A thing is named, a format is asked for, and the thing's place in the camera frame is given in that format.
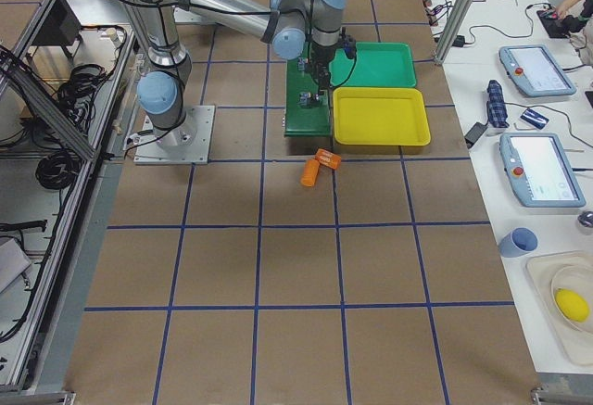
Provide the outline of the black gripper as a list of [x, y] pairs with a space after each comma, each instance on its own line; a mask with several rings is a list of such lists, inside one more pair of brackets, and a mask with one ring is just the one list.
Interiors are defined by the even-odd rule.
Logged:
[[326, 99], [330, 90], [331, 72], [329, 65], [334, 59], [334, 46], [309, 44], [309, 74], [318, 82], [318, 97]]

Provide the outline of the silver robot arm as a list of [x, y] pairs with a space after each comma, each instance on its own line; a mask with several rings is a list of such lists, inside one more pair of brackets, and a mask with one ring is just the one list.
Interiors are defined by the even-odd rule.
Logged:
[[287, 60], [286, 136], [329, 137], [330, 64], [337, 49], [356, 56], [355, 43], [342, 26], [347, 0], [117, 0], [153, 66], [137, 93], [159, 134], [180, 129], [183, 86], [191, 70], [189, 53], [177, 32], [177, 9], [208, 23], [250, 34]]

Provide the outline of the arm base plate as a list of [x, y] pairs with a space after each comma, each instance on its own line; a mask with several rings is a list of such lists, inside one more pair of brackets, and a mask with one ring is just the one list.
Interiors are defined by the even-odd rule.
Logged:
[[184, 122], [170, 133], [153, 128], [147, 115], [143, 129], [149, 133], [136, 134], [132, 144], [136, 165], [185, 165], [208, 163], [215, 107], [185, 106]]

